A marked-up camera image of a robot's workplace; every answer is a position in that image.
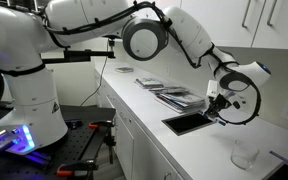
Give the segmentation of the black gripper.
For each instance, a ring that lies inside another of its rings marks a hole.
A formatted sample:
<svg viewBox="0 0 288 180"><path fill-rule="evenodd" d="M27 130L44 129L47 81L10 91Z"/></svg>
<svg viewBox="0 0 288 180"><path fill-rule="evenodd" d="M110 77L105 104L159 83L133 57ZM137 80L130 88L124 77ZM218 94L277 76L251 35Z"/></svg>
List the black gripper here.
<svg viewBox="0 0 288 180"><path fill-rule="evenodd" d="M236 109L241 108L237 101L231 103L223 95L218 94L216 98L209 98L209 107L205 112L202 113L202 116L217 121L219 120L219 112L231 106L235 107Z"/></svg>

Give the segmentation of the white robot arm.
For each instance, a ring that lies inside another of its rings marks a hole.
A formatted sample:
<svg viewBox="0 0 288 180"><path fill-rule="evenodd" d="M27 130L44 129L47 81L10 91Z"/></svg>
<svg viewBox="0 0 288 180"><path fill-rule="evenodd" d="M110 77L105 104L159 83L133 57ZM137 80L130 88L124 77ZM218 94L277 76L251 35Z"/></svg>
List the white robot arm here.
<svg viewBox="0 0 288 180"><path fill-rule="evenodd" d="M66 135L53 75L41 55L61 48L66 61L82 61L90 51L72 45L97 37L121 39L126 53L139 61L166 46L182 52L194 68L208 60L224 95L258 88L271 76L263 64L241 65L218 49L178 7L161 10L152 2L126 0L51 0L38 11L0 5L0 87L10 91L15 105L0 119L0 151L26 155Z"/></svg>

